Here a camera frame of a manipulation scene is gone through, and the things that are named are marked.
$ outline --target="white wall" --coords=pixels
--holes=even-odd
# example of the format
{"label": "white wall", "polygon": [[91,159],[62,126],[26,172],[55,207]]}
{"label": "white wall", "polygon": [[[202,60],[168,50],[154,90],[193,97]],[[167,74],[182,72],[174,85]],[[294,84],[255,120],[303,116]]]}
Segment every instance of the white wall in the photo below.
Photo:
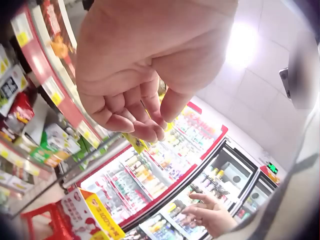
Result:
{"label": "white wall", "polygon": [[281,167],[280,164],[276,162],[275,159],[273,159],[272,157],[268,159],[265,156],[264,149],[256,141],[249,137],[248,134],[246,134],[232,121],[217,112],[215,109],[210,107],[198,97],[193,97],[191,102],[202,109],[201,116],[205,118],[206,122],[212,123],[213,125],[225,125],[229,129],[229,131],[227,132],[227,136],[235,141],[243,149],[243,151],[247,152],[247,154],[249,155],[249,159],[252,162],[254,162],[256,165],[263,165],[264,161],[272,162],[278,169],[277,177],[279,177],[280,180],[284,179],[287,172]]}

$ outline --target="hand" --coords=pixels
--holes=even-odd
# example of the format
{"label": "hand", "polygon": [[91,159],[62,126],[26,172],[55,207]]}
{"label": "hand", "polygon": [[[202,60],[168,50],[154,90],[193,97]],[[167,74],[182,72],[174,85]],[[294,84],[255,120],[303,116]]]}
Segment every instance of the hand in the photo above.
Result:
{"label": "hand", "polygon": [[[237,2],[95,0],[77,47],[85,110],[107,130],[162,140],[166,122],[219,72]],[[169,87],[161,107],[159,76]]]}
{"label": "hand", "polygon": [[191,205],[182,211],[182,214],[187,215],[184,225],[190,224],[192,228],[204,226],[213,238],[237,226],[237,222],[215,196],[196,193],[190,194],[190,198],[201,200],[203,203]]}

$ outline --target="yellow package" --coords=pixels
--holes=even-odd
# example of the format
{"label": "yellow package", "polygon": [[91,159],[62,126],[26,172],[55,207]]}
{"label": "yellow package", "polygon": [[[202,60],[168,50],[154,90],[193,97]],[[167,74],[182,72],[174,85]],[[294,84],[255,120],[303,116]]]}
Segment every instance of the yellow package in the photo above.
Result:
{"label": "yellow package", "polygon": [[144,149],[148,150],[147,145],[143,140],[140,140],[138,138],[135,138],[131,134],[123,133],[122,134],[128,141],[131,143],[133,148],[140,154]]}

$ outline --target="red stool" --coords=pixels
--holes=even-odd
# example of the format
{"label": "red stool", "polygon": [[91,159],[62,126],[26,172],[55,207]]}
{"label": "red stool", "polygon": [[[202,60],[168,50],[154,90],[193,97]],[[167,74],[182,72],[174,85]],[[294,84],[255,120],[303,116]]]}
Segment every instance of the red stool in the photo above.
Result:
{"label": "red stool", "polygon": [[35,216],[41,215],[45,212],[49,212],[51,215],[51,222],[49,223],[49,225],[52,228],[53,235],[50,237],[47,237],[44,240],[57,240],[57,239],[72,240],[73,237],[70,232],[71,229],[68,228],[68,225],[66,224],[65,220],[61,216],[56,203],[51,203],[43,207],[40,207],[36,210],[21,214],[21,218],[27,220],[30,240],[35,240],[35,233],[33,229],[32,218]]}

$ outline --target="display cooler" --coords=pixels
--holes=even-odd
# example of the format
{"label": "display cooler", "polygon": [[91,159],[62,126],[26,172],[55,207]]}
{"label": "display cooler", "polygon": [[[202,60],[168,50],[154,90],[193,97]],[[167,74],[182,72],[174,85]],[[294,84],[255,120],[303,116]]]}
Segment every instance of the display cooler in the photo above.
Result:
{"label": "display cooler", "polygon": [[[204,114],[210,109],[201,109],[193,100],[166,131],[165,140],[148,144],[140,154],[120,133],[110,133],[91,119],[76,90],[76,39],[63,0],[30,1],[11,23],[44,105],[64,116],[68,139],[72,133],[81,148],[58,159],[56,178],[55,165],[39,163],[22,145],[0,138],[1,157],[38,179],[25,192],[0,181],[0,192],[14,206],[12,216],[60,183],[66,191],[80,187],[96,193],[127,233],[126,240],[198,240],[208,237],[205,228],[181,224],[181,211],[196,203],[190,193],[215,195],[240,222],[276,188],[260,165],[227,136],[227,126]],[[44,105],[39,104],[39,112]]]}

